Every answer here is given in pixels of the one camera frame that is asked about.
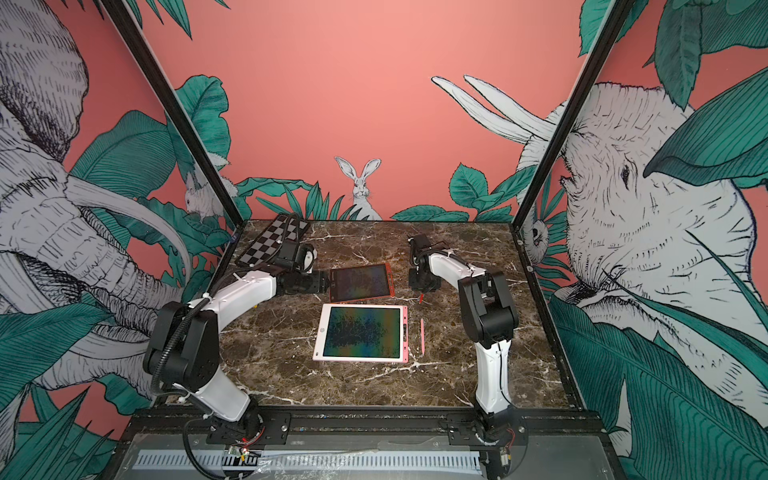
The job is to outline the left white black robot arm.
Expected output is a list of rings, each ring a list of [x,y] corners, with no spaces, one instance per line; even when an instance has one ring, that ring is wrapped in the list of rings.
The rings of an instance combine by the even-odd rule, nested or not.
[[[329,274],[301,273],[279,267],[243,269],[232,282],[215,282],[201,297],[172,301],[161,308],[143,359],[151,376],[150,392],[188,397],[203,412],[239,422],[250,396],[220,367],[220,334],[248,310],[275,297],[324,293]]]

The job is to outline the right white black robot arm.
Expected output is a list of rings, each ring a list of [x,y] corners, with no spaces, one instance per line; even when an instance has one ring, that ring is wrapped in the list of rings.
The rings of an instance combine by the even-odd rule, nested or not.
[[[429,293],[444,283],[456,289],[461,323],[476,350],[475,402],[484,417],[500,416],[513,407],[508,362],[519,325],[505,274],[498,268],[474,265],[423,234],[409,238],[408,245],[412,290]]]

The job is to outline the pink stylus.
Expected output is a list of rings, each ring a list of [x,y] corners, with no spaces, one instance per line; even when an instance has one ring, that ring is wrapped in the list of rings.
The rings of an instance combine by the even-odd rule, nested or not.
[[[422,355],[424,355],[426,353],[426,338],[425,338],[425,321],[423,318],[420,319],[419,325],[420,325],[420,352]]]

